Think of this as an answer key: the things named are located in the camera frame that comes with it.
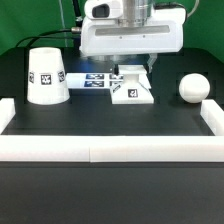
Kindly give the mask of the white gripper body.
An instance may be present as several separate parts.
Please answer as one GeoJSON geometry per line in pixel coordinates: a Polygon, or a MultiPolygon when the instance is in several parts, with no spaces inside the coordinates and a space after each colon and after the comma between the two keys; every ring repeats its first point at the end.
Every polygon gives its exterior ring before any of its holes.
{"type": "Polygon", "coordinates": [[[85,56],[178,52],[186,10],[153,0],[87,0],[80,51],[85,56]]]}

